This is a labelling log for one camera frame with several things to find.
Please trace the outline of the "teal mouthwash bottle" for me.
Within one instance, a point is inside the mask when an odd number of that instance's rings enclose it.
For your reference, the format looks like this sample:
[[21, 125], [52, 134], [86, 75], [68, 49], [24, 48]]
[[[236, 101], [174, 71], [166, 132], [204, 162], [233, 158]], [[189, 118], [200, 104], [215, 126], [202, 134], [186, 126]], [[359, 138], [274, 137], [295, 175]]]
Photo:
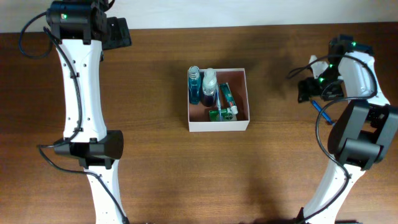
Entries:
[[188, 70], [189, 100], [193, 105], [200, 102], [201, 75], [197, 66], [191, 66]]

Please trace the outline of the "green red toothpaste tube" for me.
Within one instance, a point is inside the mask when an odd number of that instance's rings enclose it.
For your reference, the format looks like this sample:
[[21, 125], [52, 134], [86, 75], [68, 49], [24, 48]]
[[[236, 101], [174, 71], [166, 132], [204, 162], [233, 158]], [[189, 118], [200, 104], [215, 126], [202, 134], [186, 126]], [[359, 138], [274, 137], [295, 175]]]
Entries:
[[224, 94], [224, 97], [225, 97], [225, 99], [226, 99], [226, 101], [227, 101], [227, 103], [229, 105], [229, 108], [230, 108], [232, 114], [237, 115], [238, 114], [238, 107], [237, 107], [236, 102], [235, 102], [235, 100], [233, 98], [231, 89], [229, 87], [229, 83], [222, 83], [220, 85], [220, 88], [221, 88], [221, 91]]

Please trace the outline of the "purple hand sanitizer bottle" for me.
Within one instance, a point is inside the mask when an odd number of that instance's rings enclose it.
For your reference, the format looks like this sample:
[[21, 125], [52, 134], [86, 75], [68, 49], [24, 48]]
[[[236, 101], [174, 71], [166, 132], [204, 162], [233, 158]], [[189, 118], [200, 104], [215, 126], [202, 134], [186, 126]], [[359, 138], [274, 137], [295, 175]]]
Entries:
[[208, 68], [204, 72], [202, 82], [202, 103], [206, 107], [214, 105], [217, 90], [216, 71], [213, 68]]

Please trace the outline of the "green soap box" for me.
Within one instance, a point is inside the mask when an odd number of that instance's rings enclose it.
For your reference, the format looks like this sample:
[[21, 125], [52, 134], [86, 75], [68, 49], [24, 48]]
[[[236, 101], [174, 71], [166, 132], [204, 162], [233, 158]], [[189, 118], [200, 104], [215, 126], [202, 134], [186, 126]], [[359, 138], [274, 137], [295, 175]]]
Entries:
[[237, 117], [230, 108], [209, 111], [209, 117], [211, 122], [219, 122], [219, 121], [237, 121]]

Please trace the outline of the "blue white toothbrush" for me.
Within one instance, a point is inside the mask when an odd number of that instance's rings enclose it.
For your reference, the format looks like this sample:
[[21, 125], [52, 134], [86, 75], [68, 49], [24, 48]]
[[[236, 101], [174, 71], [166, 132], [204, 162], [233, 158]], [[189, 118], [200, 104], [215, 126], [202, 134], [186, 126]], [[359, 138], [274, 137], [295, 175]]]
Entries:
[[217, 105], [217, 109], [218, 109], [218, 121], [223, 121], [223, 116], [222, 116], [222, 107], [221, 107], [221, 100], [220, 100], [220, 88], [219, 85], [217, 84], [216, 86], [216, 96], [217, 96], [217, 100], [216, 100], [216, 105]]

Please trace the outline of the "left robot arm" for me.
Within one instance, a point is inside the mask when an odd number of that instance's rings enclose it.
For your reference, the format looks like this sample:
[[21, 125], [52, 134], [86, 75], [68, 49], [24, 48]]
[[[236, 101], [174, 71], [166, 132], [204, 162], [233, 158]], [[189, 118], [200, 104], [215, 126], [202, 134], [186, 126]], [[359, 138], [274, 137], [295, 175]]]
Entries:
[[129, 223], [123, 209], [118, 165], [124, 136], [108, 130], [100, 96], [100, 62], [106, 50], [132, 44], [124, 18], [108, 17], [109, 1], [53, 1], [45, 15], [63, 72], [66, 118], [55, 153], [76, 159], [88, 178], [97, 223]]

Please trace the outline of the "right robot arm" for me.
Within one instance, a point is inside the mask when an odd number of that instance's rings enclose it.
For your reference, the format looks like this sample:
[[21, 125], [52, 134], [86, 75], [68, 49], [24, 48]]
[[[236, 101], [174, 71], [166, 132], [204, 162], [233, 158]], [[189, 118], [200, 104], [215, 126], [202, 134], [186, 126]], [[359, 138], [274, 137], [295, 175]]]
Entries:
[[311, 102], [332, 125], [326, 145], [326, 172], [315, 195], [299, 211], [296, 223], [336, 223], [336, 216], [353, 185], [381, 162], [397, 132], [397, 108], [384, 96], [374, 70], [374, 51], [340, 34], [330, 40], [328, 54], [310, 57], [308, 65], [291, 77], [310, 70], [312, 77], [298, 83], [298, 102]]

